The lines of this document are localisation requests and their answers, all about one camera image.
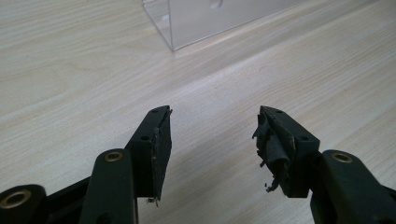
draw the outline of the bolt hole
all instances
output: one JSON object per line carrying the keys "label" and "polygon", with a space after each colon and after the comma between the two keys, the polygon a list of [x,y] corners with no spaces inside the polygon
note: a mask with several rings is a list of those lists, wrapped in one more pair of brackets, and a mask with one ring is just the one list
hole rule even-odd
{"label": "bolt hole", "polygon": [[218,10],[221,8],[224,0],[215,0],[211,5],[210,8],[214,10]]}
{"label": "bolt hole", "polygon": [[110,152],[105,155],[105,161],[117,161],[122,158],[122,153],[120,152]]}
{"label": "bolt hole", "polygon": [[32,192],[27,189],[14,192],[0,202],[0,208],[8,209],[17,207],[29,200],[31,195]]}
{"label": "bolt hole", "polygon": [[339,152],[335,152],[332,154],[332,158],[340,161],[340,162],[345,162],[345,163],[351,163],[353,162],[352,158],[350,158],[350,156],[343,154],[343,153],[339,153]]}
{"label": "bolt hole", "polygon": [[96,224],[112,224],[115,218],[112,213],[104,213],[96,219]]}

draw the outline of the table surface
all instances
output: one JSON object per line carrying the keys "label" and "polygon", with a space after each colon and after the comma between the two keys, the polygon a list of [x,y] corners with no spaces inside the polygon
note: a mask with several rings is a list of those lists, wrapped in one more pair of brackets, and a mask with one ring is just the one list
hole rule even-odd
{"label": "table surface", "polygon": [[313,223],[260,168],[260,105],[286,111],[396,189],[396,1],[318,0],[172,52],[137,0],[0,2],[0,191],[48,194],[174,109],[157,208],[141,223]]}

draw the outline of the wood grain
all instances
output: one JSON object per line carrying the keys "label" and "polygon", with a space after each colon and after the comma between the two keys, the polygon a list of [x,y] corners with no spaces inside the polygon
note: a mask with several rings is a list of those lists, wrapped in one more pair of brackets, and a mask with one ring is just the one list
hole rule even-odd
{"label": "wood grain", "polygon": [[138,1],[0,2],[0,191],[48,194],[170,105],[160,207],[141,223],[313,223],[259,167],[260,105],[396,189],[396,2],[308,1],[172,52]]}

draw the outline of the light wood grain surface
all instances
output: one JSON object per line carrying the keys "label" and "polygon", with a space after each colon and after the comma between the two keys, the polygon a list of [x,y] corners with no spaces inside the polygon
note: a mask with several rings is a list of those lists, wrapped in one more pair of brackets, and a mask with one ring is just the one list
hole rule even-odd
{"label": "light wood grain surface", "polygon": [[396,189],[395,73],[394,0],[310,0],[176,52],[137,0],[3,0],[0,191],[79,181],[170,105],[163,199],[139,200],[141,223],[313,223],[308,199],[264,190],[260,105]]}

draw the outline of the clear plastic box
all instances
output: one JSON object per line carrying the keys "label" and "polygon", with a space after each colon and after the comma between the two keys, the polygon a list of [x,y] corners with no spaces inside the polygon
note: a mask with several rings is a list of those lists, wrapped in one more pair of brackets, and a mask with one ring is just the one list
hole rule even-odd
{"label": "clear plastic box", "polygon": [[172,50],[305,0],[142,0]]}

